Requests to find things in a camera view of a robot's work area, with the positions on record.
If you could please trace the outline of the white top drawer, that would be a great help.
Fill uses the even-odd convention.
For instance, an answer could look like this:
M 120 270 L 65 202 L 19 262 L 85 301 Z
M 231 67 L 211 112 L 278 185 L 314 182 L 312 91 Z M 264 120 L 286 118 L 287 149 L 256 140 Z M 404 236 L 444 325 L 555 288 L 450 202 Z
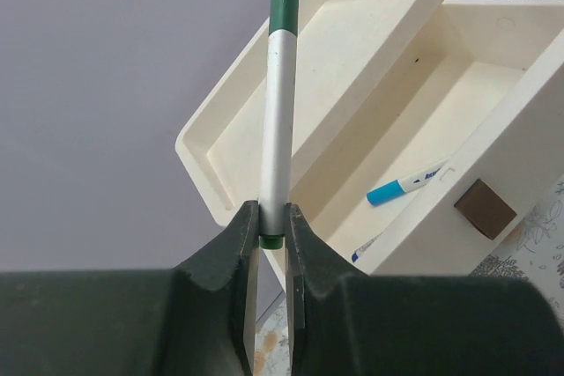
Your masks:
M 366 193 L 442 159 L 426 186 Z M 563 175 L 563 2 L 446 0 L 291 199 L 373 275 L 468 275 Z

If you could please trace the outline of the white green pen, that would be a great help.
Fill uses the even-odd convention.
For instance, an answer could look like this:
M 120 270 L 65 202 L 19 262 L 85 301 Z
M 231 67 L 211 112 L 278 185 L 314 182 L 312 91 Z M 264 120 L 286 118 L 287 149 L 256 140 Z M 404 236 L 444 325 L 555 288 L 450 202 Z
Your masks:
M 283 246 L 289 201 L 299 0 L 271 0 L 263 152 L 259 190 L 260 247 Z

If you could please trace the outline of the white teal capped marker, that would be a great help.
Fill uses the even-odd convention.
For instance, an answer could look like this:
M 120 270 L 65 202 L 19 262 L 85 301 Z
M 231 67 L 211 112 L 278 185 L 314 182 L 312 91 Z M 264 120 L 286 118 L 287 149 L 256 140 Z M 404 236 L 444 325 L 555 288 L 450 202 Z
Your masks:
M 409 174 L 403 178 L 395 179 L 369 191 L 366 193 L 368 203 L 377 207 L 426 186 L 426 184 L 442 169 L 447 161 L 447 159 L 442 159 L 432 165 L 418 170 L 415 173 Z

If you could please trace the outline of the blue capped white pen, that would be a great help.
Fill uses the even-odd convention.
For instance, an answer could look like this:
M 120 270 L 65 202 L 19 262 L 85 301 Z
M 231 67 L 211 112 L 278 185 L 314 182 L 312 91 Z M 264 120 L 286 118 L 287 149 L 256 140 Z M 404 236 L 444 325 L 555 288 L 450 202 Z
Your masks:
M 367 241 L 360 247 L 358 247 L 351 256 L 351 262 L 355 263 L 358 259 L 374 244 L 374 242 L 380 237 L 380 233 L 374 236 L 371 240 Z

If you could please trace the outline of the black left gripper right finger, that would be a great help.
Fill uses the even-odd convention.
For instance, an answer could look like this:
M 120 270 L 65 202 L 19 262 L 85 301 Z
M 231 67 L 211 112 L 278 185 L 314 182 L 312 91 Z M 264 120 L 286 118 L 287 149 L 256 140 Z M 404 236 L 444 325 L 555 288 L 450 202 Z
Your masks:
M 294 375 L 560 375 L 563 333 L 517 278 L 369 276 L 284 211 Z

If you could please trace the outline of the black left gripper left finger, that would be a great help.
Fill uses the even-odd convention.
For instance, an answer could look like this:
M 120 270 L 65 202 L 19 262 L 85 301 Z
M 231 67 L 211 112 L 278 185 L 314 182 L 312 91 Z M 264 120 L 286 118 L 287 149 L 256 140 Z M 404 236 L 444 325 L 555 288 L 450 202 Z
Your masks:
M 4 375 L 250 375 L 258 205 L 171 269 L 4 272 Z

